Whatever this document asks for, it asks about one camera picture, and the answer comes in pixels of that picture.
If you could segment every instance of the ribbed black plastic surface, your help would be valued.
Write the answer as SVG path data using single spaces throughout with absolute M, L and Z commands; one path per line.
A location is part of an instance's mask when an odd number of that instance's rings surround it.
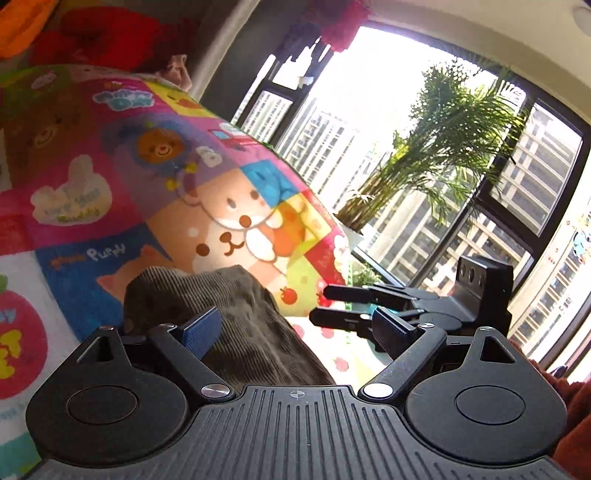
M 203 407 L 188 432 L 144 461 L 109 469 L 44 462 L 35 480 L 188 479 L 568 479 L 544 458 L 481 468 L 421 444 L 389 406 L 364 403 L 348 387 L 248 387 Z

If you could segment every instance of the palm leaves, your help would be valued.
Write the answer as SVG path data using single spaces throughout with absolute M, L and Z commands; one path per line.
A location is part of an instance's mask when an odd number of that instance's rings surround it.
M 466 82 L 475 71 L 455 59 L 425 73 L 425 84 L 411 108 L 414 128 L 406 138 L 395 132 L 392 155 L 381 163 L 337 214 L 356 232 L 396 192 L 423 192 L 436 219 L 444 222 L 463 205 L 483 179 L 493 184 L 497 155 L 511 156 L 510 141 L 521 135 L 527 117 L 516 114 L 510 71 L 500 72 L 490 86 L 475 90 Z

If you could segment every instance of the corduroy fabric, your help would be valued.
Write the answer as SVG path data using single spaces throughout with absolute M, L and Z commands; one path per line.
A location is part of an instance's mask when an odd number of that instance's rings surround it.
M 317 356 L 279 314 L 271 293 L 240 266 L 188 275 L 151 267 L 127 286 L 125 326 L 143 335 L 217 307 L 222 333 L 202 361 L 234 389 L 244 385 L 333 385 Z

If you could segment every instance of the black window frame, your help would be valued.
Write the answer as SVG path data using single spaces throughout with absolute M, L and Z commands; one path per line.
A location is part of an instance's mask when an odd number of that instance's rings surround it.
M 402 35 L 412 40 L 421 42 L 425 45 L 446 51 L 454 56 L 464 58 L 468 61 L 474 61 L 474 59 L 481 58 L 481 56 L 465 48 L 458 47 L 444 40 L 409 30 L 407 28 L 388 25 L 377 21 L 367 21 L 363 26 L 387 31 L 396 35 Z M 252 97 L 248 101 L 245 109 L 238 119 L 238 122 L 236 123 L 237 126 L 241 127 L 243 125 L 244 121 L 250 114 L 252 107 L 255 105 L 263 91 L 271 92 L 287 100 L 290 100 L 292 101 L 292 104 L 287 109 L 283 119 L 278 124 L 269 141 L 271 145 L 277 146 L 283 134 L 289 128 L 291 122 L 295 118 L 298 110 L 302 107 L 303 103 L 307 99 L 316 79 L 332 58 L 333 52 L 331 50 L 328 50 L 328 52 L 322 55 L 325 47 L 326 46 L 322 43 L 322 41 L 319 41 L 312 51 L 312 62 L 308 71 L 306 72 L 306 76 L 314 77 L 314 82 L 297 90 L 292 90 L 273 82 L 274 77 L 282 65 L 280 62 L 275 61 L 267 76 L 255 89 Z M 488 68 L 488 70 L 493 74 L 498 74 L 501 69 L 502 66 L 498 64 L 492 64 Z M 450 243 L 460 232 L 463 224 L 466 222 L 474 209 L 476 209 L 478 212 L 484 213 L 490 220 L 495 222 L 495 224 L 502 228 L 510 238 L 512 238 L 518 245 L 522 246 L 530 255 L 530 257 L 526 260 L 524 267 L 514 279 L 513 292 L 511 296 L 512 298 L 524 285 L 529 274 L 537 265 L 537 262 L 542 259 L 544 251 L 550 244 L 553 235 L 558 230 L 560 222 L 563 220 L 564 214 L 566 213 L 576 187 L 579 184 L 587 159 L 589 158 L 589 153 L 591 151 L 591 125 L 589 125 L 585 120 L 578 116 L 577 113 L 554 98 L 548 92 L 535 85 L 533 82 L 521 77 L 520 75 L 513 73 L 511 76 L 511 82 L 525 92 L 526 97 L 521 106 L 522 112 L 526 112 L 528 109 L 533 108 L 534 105 L 540 105 L 581 137 L 579 151 L 576 153 L 576 156 L 573 160 L 569 175 L 565 179 L 562 188 L 558 192 L 556 202 L 550 214 L 545 219 L 539 233 L 536 233 L 531 230 L 523 221 L 519 220 L 519 218 L 514 213 L 503 206 L 499 200 L 493 197 L 492 191 L 495 188 L 493 185 L 487 181 L 482 181 L 474 192 L 471 200 L 459 210 L 456 217 L 449 223 L 447 229 L 442 232 L 442 236 L 440 236 L 440 241 L 437 244 L 435 250 L 430 253 L 422 267 L 407 283 L 407 286 L 419 287 L 422 285 L 423 281 L 428 277 L 431 270 L 436 267 L 439 259 L 446 253 Z M 517 146 L 517 141 L 514 140 L 513 143 L 514 144 L 511 145 L 512 150 L 514 150 L 514 148 Z M 511 161 L 511 159 L 497 156 L 492 164 L 498 172 L 501 172 L 509 161 Z M 396 286 L 404 286 L 399 279 L 397 279 L 391 272 L 387 271 L 382 265 L 380 265 L 380 263 L 371 258 L 366 252 L 356 248 L 353 250 L 352 255 L 357 260 L 368 264 L 375 271 L 379 272 L 385 281 Z M 578 330 L 581 328 L 583 324 L 582 319 L 584 319 L 590 311 L 591 294 L 581 311 L 579 311 L 579 313 L 576 315 L 576 318 L 573 320 L 572 324 L 560 336 L 556 344 L 544 357 L 542 361 L 543 367 L 547 368 L 547 366 L 557 358 L 560 352 L 567 345 L 568 341 L 570 341 L 576 332 L 578 332 Z

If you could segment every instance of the red plush toy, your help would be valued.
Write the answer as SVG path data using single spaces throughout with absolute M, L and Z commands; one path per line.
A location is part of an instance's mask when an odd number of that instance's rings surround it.
M 125 8 L 78 8 L 64 14 L 59 30 L 39 35 L 31 64 L 80 63 L 132 72 L 158 57 L 163 66 L 172 55 L 187 51 L 182 33 L 178 25 Z M 163 52 L 163 45 L 173 50 Z

